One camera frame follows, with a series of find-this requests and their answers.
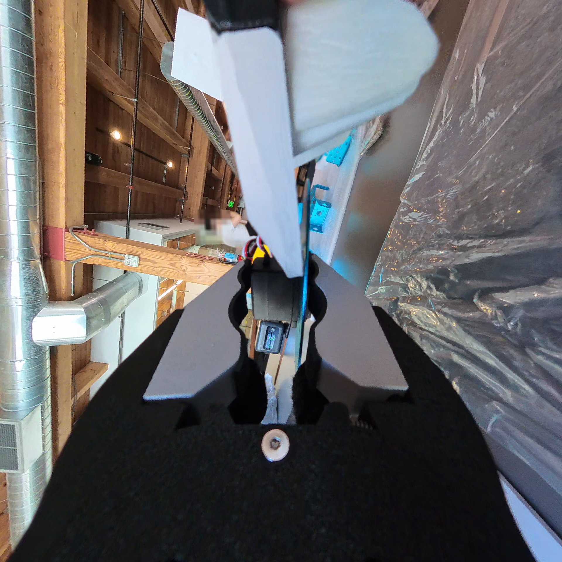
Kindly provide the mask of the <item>large silver air duct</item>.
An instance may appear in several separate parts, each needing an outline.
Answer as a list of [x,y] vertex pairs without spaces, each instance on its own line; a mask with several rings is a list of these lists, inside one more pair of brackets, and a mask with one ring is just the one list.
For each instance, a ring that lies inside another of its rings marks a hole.
[[87,38],[88,1],[1,1],[1,560],[108,369],[56,339],[84,217]]

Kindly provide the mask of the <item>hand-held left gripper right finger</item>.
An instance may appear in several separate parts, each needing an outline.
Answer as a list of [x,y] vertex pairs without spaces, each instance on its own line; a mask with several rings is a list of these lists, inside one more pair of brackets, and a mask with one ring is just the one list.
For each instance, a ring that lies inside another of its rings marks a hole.
[[408,383],[369,299],[323,260],[312,262],[308,358],[319,359],[318,391],[345,405],[404,396]]

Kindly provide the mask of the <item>yellow white curved panel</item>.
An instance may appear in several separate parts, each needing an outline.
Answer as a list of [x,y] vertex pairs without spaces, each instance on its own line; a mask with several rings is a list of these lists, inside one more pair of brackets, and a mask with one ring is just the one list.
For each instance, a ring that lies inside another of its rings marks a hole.
[[223,101],[213,33],[206,18],[179,8],[171,75],[190,87]]

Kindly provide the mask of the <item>silver spiral air duct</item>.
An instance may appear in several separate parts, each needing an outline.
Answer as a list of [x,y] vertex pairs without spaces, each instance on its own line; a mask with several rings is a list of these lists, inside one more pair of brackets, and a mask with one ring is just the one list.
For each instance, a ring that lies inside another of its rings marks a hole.
[[205,95],[200,90],[172,77],[173,51],[173,42],[167,42],[162,47],[160,69],[163,76],[174,90],[179,101],[182,102],[194,121],[199,124],[216,151],[237,177],[238,170],[232,151],[232,144],[226,140]]

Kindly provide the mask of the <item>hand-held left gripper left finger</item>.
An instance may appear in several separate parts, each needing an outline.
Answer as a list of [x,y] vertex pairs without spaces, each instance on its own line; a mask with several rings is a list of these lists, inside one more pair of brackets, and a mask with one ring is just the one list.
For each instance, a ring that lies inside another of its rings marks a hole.
[[234,303],[245,294],[246,263],[230,268],[183,309],[181,318],[144,392],[145,401],[232,402],[234,371],[245,355],[235,325]]

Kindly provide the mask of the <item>blue metal U bracket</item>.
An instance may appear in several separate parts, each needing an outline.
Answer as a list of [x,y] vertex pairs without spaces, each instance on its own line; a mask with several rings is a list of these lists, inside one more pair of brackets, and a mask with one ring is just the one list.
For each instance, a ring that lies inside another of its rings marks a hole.
[[348,150],[352,144],[353,136],[350,134],[339,146],[325,154],[325,161],[330,165],[340,167],[345,160]]

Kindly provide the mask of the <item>small blue metal bracket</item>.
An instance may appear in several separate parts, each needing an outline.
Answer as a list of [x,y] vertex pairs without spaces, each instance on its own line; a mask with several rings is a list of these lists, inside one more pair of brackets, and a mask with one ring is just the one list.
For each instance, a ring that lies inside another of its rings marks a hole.
[[329,201],[318,199],[316,192],[318,190],[329,191],[329,187],[314,184],[310,189],[310,231],[319,234],[324,233],[324,224],[327,220],[332,204]]

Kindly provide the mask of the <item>white plastic bag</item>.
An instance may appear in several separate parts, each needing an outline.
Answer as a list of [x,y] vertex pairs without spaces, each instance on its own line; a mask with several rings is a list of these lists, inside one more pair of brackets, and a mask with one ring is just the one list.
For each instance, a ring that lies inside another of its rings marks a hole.
[[273,377],[266,373],[264,375],[264,383],[266,388],[266,412],[261,421],[262,425],[277,425],[280,423],[278,403],[277,403],[277,389],[275,387]]

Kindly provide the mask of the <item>black servo motor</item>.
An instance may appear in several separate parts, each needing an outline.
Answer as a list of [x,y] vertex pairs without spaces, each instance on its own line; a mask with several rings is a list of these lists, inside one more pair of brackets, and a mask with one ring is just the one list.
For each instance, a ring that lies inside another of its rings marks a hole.
[[287,277],[274,258],[254,259],[251,264],[254,317],[261,321],[296,323],[301,311],[303,281],[303,277]]

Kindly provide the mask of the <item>blue round metal plate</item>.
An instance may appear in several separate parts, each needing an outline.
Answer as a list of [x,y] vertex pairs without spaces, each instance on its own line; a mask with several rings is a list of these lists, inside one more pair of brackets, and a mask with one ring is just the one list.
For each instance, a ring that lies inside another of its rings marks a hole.
[[299,303],[299,316],[296,326],[296,340],[294,348],[294,361],[296,370],[303,361],[303,346],[304,346],[304,330],[307,318],[307,301],[308,301],[308,276],[309,276],[309,262],[310,262],[310,207],[311,207],[311,189],[313,185],[313,176],[315,173],[316,159],[312,159],[306,166],[302,166],[306,170],[304,175],[304,183],[302,186],[301,197],[301,219],[300,219],[300,235],[301,235],[301,249],[304,264],[304,274],[301,284],[301,298]]

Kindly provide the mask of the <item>white foam sheet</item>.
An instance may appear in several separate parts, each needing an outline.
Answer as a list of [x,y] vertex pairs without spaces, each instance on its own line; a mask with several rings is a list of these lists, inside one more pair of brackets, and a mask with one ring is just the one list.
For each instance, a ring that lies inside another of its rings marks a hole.
[[316,195],[318,199],[329,201],[332,208],[324,224],[324,233],[310,231],[310,251],[328,265],[333,260],[359,162],[382,136],[386,123],[387,117],[381,116],[353,129],[348,134],[353,136],[352,144],[340,167],[326,163],[326,153],[316,162],[313,185],[321,184],[329,187],[329,191],[318,190]]

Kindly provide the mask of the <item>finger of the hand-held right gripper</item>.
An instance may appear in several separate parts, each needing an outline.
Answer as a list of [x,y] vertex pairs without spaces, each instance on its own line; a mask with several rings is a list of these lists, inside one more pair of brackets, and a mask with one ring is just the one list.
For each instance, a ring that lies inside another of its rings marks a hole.
[[304,258],[280,35],[268,27],[222,32],[217,56],[247,217],[286,276],[301,277]]

